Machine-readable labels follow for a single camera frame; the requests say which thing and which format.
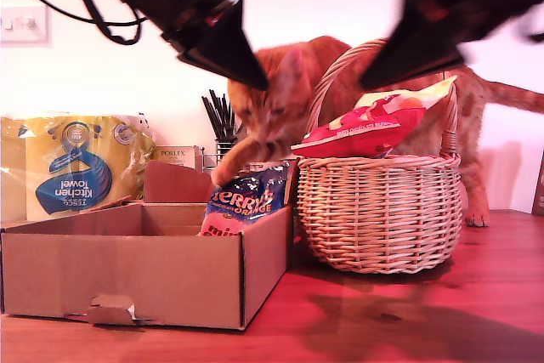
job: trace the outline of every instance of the plastic packaging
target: plastic packaging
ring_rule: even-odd
[[[365,94],[353,111],[307,134],[292,152],[307,157],[386,156],[449,93],[455,80],[450,77],[420,91]]]
[[[207,204],[200,235],[236,235],[245,225],[283,208],[290,166],[284,161],[217,188]]]
[[[155,143],[143,116],[2,117],[2,221],[138,199]]]

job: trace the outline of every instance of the white wall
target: white wall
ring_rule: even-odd
[[[81,0],[50,0],[87,15]],[[118,0],[95,0],[108,20],[132,19]],[[356,45],[387,36],[401,0],[246,0],[245,30],[254,48],[333,35]],[[7,4],[35,0],[2,0]],[[536,21],[544,30],[544,15]],[[145,24],[140,43],[119,46],[91,25],[51,15],[49,48],[2,48],[2,111],[45,108],[143,111],[160,144],[201,145],[213,151],[213,132],[202,107],[209,88],[226,92],[226,80],[184,65]],[[472,67],[484,78],[544,91],[544,47],[525,46],[515,25],[468,50]],[[116,29],[130,35],[133,29]],[[485,178],[493,208],[530,212],[544,148],[544,116],[490,105],[481,139]]]

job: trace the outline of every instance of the cat paw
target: cat paw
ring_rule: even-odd
[[[468,210],[465,216],[465,223],[470,227],[489,227],[490,214],[489,212]]]
[[[212,170],[212,182],[217,187],[223,187],[234,178],[226,166],[217,166]]]

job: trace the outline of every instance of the black cable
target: black cable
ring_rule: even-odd
[[[48,2],[47,0],[39,0],[39,1],[42,2],[42,3],[45,3],[51,9],[63,14],[64,16],[70,17],[70,18],[75,19],[75,20],[82,21],[84,23],[91,23],[93,25],[96,24],[96,22],[93,19],[86,19],[84,17],[76,16],[75,14],[72,14],[70,12],[66,12],[63,9],[60,9],[60,8],[56,7],[55,5],[53,5],[52,3]],[[137,20],[127,21],[127,22],[106,21],[105,25],[106,26],[115,26],[115,27],[129,27],[129,26],[139,25],[140,23],[142,23],[142,22],[144,22],[146,20],[148,20],[147,17],[141,17],[141,18],[139,18]]]
[[[108,28],[107,24],[105,23],[104,19],[102,19],[102,15],[100,14],[99,10],[94,5],[93,0],[83,0],[83,2],[85,3],[85,7],[87,7],[89,14],[91,14],[91,17],[93,18],[94,24],[99,28],[100,32],[104,34],[104,36],[106,36],[112,42],[121,44],[123,46],[131,46],[138,42],[142,34],[141,23],[138,23],[138,29],[136,30],[136,34],[134,35],[134,38],[127,40],[121,36],[113,35],[111,34],[111,31]],[[136,18],[136,20],[138,20],[138,12],[132,6],[129,6],[129,7],[133,11],[134,17]]]

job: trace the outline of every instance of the basket handle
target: basket handle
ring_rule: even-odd
[[[321,113],[321,104],[325,98],[326,92],[331,87],[334,80],[338,77],[338,74],[347,67],[353,60],[355,60],[359,54],[380,47],[386,43],[387,39],[378,38],[371,40],[367,43],[363,43],[360,46],[353,47],[342,54],[338,59],[332,63],[326,73],[323,75],[319,83],[315,86],[314,100],[310,107],[308,124],[306,126],[306,133],[312,132],[318,127],[318,121]],[[451,74],[448,71],[444,71],[444,79],[450,77]],[[442,133],[442,145],[440,148],[441,156],[456,156],[457,155],[457,98],[456,98],[456,85],[451,86],[451,91],[448,94],[448,107],[445,116],[444,132]]]

